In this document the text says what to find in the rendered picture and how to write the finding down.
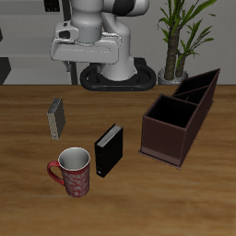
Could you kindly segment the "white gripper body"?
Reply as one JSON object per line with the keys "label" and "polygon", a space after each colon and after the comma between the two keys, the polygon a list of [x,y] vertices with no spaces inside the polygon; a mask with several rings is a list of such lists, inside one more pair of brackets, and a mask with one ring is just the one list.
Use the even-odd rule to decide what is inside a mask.
{"label": "white gripper body", "polygon": [[119,59],[121,37],[115,33],[103,32],[99,41],[82,43],[54,38],[51,58],[55,61],[115,64]]}

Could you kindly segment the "yellow book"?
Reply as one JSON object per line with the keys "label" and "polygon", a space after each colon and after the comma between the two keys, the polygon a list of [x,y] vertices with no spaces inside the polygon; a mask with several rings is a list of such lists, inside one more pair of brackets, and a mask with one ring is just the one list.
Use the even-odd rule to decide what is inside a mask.
{"label": "yellow book", "polygon": [[53,98],[47,112],[52,140],[59,140],[65,126],[65,112],[62,98]]}

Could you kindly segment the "black book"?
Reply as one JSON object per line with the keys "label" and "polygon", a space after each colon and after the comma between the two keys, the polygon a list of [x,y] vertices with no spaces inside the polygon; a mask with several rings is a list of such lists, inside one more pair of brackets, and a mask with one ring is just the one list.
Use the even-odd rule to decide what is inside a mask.
{"label": "black book", "polygon": [[96,172],[102,178],[123,156],[123,130],[114,124],[94,143]]}

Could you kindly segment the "dark brown desk caddy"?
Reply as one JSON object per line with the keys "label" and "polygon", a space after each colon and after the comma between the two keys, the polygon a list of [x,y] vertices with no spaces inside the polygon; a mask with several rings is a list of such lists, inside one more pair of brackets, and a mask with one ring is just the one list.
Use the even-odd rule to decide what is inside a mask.
{"label": "dark brown desk caddy", "polygon": [[180,169],[213,104],[220,69],[186,78],[143,115],[139,154]]}

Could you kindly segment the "green pot plant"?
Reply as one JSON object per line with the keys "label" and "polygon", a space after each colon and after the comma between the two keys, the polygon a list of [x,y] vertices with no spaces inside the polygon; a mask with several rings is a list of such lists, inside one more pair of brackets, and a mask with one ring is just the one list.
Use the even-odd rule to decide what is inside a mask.
{"label": "green pot plant", "polygon": [[166,29],[161,30],[168,48],[165,67],[158,73],[160,85],[179,85],[188,78],[188,74],[183,70],[186,58],[190,55],[196,56],[195,49],[201,44],[213,41],[213,38],[207,37],[211,26],[197,35],[202,19],[189,25],[200,12],[217,2],[217,0],[206,0],[203,3],[199,1],[196,0],[189,9],[186,9],[184,7],[186,0],[168,0],[168,11],[161,9],[164,18],[159,20],[157,27],[159,28],[160,22],[165,24]]}

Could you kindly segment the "red patterned mug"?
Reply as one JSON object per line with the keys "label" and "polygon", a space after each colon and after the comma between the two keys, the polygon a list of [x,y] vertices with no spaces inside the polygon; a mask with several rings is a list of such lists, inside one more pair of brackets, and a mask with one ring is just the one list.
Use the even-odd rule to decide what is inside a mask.
{"label": "red patterned mug", "polygon": [[68,195],[81,197],[89,192],[90,155],[82,147],[64,150],[58,160],[47,164],[49,176],[60,183]]}

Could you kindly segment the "black wall panel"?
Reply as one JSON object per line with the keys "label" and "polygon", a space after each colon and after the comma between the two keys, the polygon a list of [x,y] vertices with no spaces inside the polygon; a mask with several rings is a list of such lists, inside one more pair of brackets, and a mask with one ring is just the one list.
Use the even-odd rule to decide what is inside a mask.
{"label": "black wall panel", "polygon": [[59,12],[59,0],[43,0],[44,9],[46,12]]}

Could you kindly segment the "dark block by wall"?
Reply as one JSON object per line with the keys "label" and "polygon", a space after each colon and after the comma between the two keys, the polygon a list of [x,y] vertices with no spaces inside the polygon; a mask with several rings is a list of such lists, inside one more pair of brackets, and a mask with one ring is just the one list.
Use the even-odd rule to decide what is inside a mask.
{"label": "dark block by wall", "polygon": [[11,65],[7,57],[0,57],[0,85],[3,85],[9,73]]}

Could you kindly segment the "flat black base plate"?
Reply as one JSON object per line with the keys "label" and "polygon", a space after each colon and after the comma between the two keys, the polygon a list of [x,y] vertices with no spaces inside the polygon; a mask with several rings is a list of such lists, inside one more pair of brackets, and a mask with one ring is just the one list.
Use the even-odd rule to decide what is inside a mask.
{"label": "flat black base plate", "polygon": [[90,63],[80,74],[80,84],[91,91],[145,91],[156,85],[156,73],[142,57],[135,57],[137,73],[124,81],[112,81],[98,72],[98,63]]}

